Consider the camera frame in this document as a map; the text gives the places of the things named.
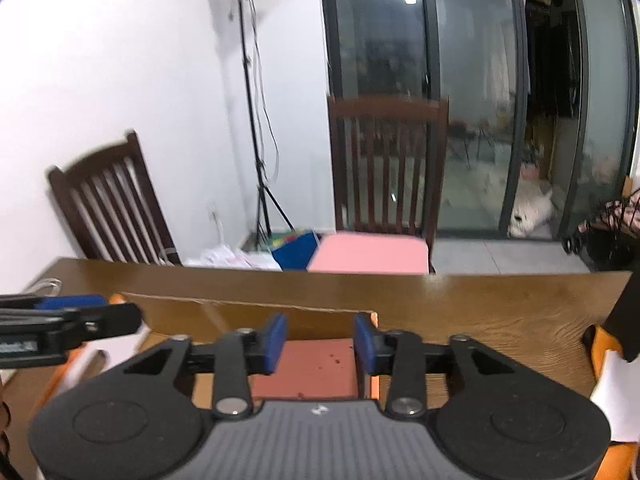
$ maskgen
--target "chair seat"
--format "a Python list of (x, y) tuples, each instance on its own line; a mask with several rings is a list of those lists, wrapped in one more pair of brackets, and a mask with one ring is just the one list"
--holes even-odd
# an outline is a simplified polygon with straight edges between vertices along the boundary
[(428, 274), (429, 248), (413, 236), (326, 235), (306, 270), (335, 274)]

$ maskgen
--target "wooden table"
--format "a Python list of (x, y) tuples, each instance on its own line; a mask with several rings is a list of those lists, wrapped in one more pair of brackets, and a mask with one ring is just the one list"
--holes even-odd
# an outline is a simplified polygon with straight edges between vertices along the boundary
[[(445, 343), (467, 333), (559, 383), (588, 396), (594, 381), (580, 344), (584, 329), (612, 309), (629, 273), (537, 276), (367, 276), (212, 270), (62, 259), (43, 277), (59, 278), (63, 294), (131, 292), (176, 298), (316, 308), (375, 310), (380, 328), (413, 330)], [(28, 480), (35, 464), (28, 420), (51, 369), (20, 371), (6, 388), (14, 420), (12, 463)], [(386, 394), (388, 381), (381, 381)], [(429, 405), (446, 400), (430, 382)]]

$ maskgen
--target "tiled floor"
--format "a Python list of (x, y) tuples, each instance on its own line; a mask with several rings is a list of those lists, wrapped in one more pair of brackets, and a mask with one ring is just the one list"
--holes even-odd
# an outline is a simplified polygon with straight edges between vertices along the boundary
[(431, 259), (438, 274), (573, 274), (589, 272), (558, 242), (436, 240)]

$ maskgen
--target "tripod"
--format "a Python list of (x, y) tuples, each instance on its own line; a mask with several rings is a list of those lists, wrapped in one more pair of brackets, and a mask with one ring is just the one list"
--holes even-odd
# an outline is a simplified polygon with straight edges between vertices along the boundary
[(240, 13), (240, 43), (242, 44), (242, 66), (244, 68), (244, 86), (246, 89), (246, 104), (249, 108), (249, 124), (251, 125), (251, 137), (254, 142), (254, 159), (255, 159), (255, 171), (258, 174), (258, 211), (255, 216), (255, 240), (256, 245), (260, 236), (260, 211), (264, 215), (264, 227), (266, 229), (266, 237), (271, 237), (271, 223), (269, 221), (269, 211), (267, 209), (267, 195), (276, 206), (276, 209), (284, 218), (284, 221), (289, 226), (289, 229), (293, 230), (293, 224), (287, 218), (283, 209), (278, 204), (278, 201), (273, 196), (273, 193), (269, 187), (264, 183), (264, 163), (260, 158), (260, 151), (258, 150), (258, 136), (255, 132), (255, 117), (254, 117), (254, 102), (251, 97), (251, 83), (249, 80), (249, 58), (246, 54), (246, 41), (244, 35), (244, 13), (242, 0), (238, 0), (238, 9)]

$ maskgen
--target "stroller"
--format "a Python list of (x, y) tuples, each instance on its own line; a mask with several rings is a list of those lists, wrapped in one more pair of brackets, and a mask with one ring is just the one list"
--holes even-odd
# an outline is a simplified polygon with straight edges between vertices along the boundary
[(640, 241), (640, 188), (628, 198), (600, 204), (576, 231), (562, 238), (567, 254), (587, 254), (599, 270), (623, 269), (633, 262)]

